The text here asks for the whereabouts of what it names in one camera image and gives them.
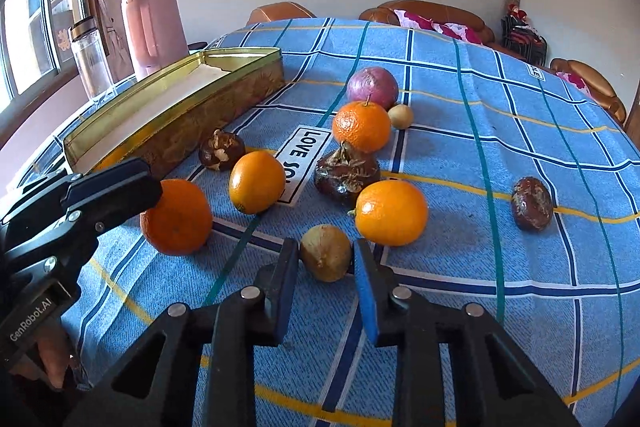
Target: tangerine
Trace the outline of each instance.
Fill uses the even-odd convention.
[[[243,214],[258,214],[278,201],[285,183],[282,164],[266,151],[253,151],[231,171],[229,198]]]
[[[402,247],[420,237],[429,219],[429,206],[415,185],[383,180],[362,190],[355,214],[362,237],[380,245]]]
[[[377,103],[350,102],[335,115],[332,130],[338,143],[347,141],[362,152],[372,153],[389,141],[391,120]]]
[[[162,180],[158,204],[140,214],[146,240],[160,253],[188,255],[205,244],[213,215],[200,188],[187,180]]]

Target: clear water bottle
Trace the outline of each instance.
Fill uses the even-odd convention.
[[[113,77],[95,17],[87,17],[71,26],[69,38],[78,73],[89,100],[98,103],[113,98]]]

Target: rectangular metal tray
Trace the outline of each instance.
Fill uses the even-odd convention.
[[[81,162],[83,155],[140,107],[175,86],[199,65],[229,73],[179,100],[113,150],[98,151],[100,161]],[[143,157],[154,176],[164,177],[200,142],[285,85],[279,48],[214,48],[186,57],[133,85],[103,105],[65,137],[63,150],[73,172],[93,172],[131,156]]]

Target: window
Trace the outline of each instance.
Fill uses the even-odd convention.
[[[0,110],[37,81],[74,70],[68,28],[87,0],[6,0],[0,8]]]

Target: table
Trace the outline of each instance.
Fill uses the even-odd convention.
[[[287,86],[227,127],[271,151],[300,125],[329,129],[353,71],[391,71],[415,122],[394,131],[378,159],[383,175],[424,192],[431,216],[413,244],[375,245],[382,263],[435,303],[481,303],[584,427],[610,419],[640,375],[640,153],[601,108],[538,68],[423,30],[304,19],[254,25],[212,45],[282,49]],[[527,175],[554,199],[542,233],[522,232],[511,217],[511,189]],[[184,258],[160,255],[137,218],[101,237],[79,279],[82,297],[63,317],[93,382],[169,304],[199,307],[249,284],[284,237],[300,239],[319,223],[358,237],[310,182],[292,206],[256,221],[229,202],[228,173],[203,169],[196,154],[172,177],[206,193],[213,234]],[[351,276],[325,284],[299,270],[284,344],[255,351],[258,425],[390,425],[395,349],[370,345],[355,296]],[[452,421],[445,348],[442,357]]]

